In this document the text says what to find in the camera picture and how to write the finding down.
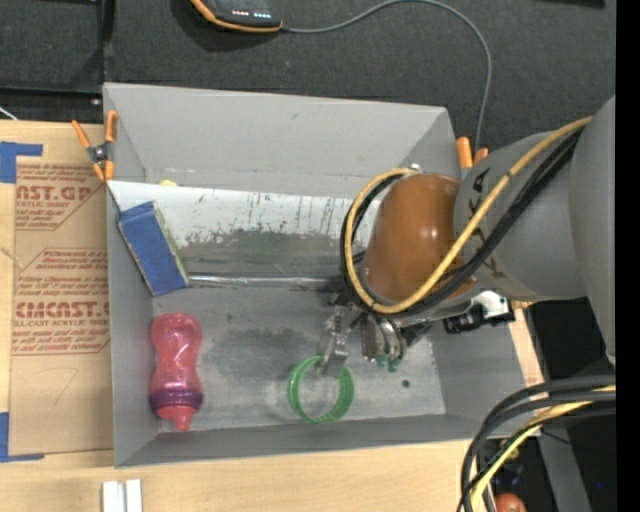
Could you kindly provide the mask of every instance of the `blue tape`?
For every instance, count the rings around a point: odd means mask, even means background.
[[[0,142],[0,183],[16,182],[18,156],[42,156],[42,144]]]
[[[38,460],[44,455],[19,455],[9,457],[9,413],[0,413],[0,464],[3,462],[14,462],[19,460]]]

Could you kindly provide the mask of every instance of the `orange object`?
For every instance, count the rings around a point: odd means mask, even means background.
[[[496,512],[527,512],[524,502],[515,494],[505,492],[495,498]]]
[[[460,181],[450,176],[415,174],[400,180],[385,196],[363,261],[367,286],[375,294],[401,302],[438,267],[455,242],[453,208],[459,187]],[[462,263],[456,258],[449,270]],[[475,280],[467,280],[451,296],[474,284]]]
[[[467,169],[473,166],[473,157],[471,154],[471,143],[467,137],[458,137],[456,139],[456,148],[458,149],[458,160],[460,168]]]
[[[82,129],[82,126],[80,126],[80,123],[75,120],[71,121],[71,125],[76,131],[76,135],[78,136],[78,139],[80,139],[82,147],[87,150],[87,153],[89,153],[89,157],[93,162],[93,170],[98,178],[100,178],[100,181],[113,179],[114,165],[113,162],[109,160],[109,150],[111,145],[116,141],[117,121],[118,114],[115,110],[110,110],[107,114],[104,136],[105,141],[100,146],[92,146],[87,134]]]
[[[487,148],[480,148],[476,151],[476,154],[473,157],[473,165],[476,165],[480,160],[486,157],[489,154],[489,150]]]

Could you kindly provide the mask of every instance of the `black cable bundle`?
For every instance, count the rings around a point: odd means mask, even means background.
[[[614,390],[605,390],[604,388],[607,387],[613,387]],[[530,400],[531,398],[543,393],[547,393],[549,397]],[[460,482],[462,497],[457,510],[473,512],[473,505],[471,503],[470,496],[471,490],[483,477],[486,476],[496,461],[512,448],[515,440],[537,422],[536,420],[533,420],[525,427],[516,431],[515,434],[513,434],[504,445],[502,445],[500,450],[493,454],[484,467],[479,468],[478,473],[473,479],[471,479],[470,475],[474,460],[482,452],[485,444],[491,437],[491,434],[495,432],[497,428],[523,414],[560,404],[591,402],[588,409],[576,409],[571,411],[567,416],[543,419],[540,420],[539,423],[549,424],[552,422],[556,423],[565,421],[567,418],[586,419],[595,416],[615,414],[615,399],[616,392],[614,375],[569,377],[558,381],[539,384],[537,386],[531,386],[517,391],[505,398],[487,415],[480,427],[480,430],[476,434],[467,450],[467,453],[465,454]],[[490,502],[488,491],[485,491],[483,495],[485,502]]]

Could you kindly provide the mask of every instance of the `cardboard sheet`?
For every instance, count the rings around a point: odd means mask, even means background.
[[[9,454],[110,448],[105,186],[70,123],[0,122],[0,141],[42,145],[16,165]]]
[[[11,363],[15,185],[0,183],[0,368]],[[0,378],[0,413],[9,408],[9,372]]]

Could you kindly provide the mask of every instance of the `gray box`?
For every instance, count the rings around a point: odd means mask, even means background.
[[[327,288],[306,279],[338,273],[351,200],[394,167],[460,177],[445,109],[118,84],[105,85],[104,106],[120,118],[107,194],[116,466],[469,439],[524,386],[506,326],[451,336],[435,325],[395,373],[366,362],[359,343],[348,346],[356,395],[340,421],[303,423],[287,403],[289,372],[316,353],[333,311]],[[191,269],[300,281],[152,297],[116,227],[119,208],[147,200]],[[363,246],[376,207],[361,226]],[[243,243],[227,243],[238,233]],[[197,316],[204,332],[205,401],[189,432],[158,419],[148,399],[149,327],[176,310]],[[335,382],[312,385],[321,405]]]

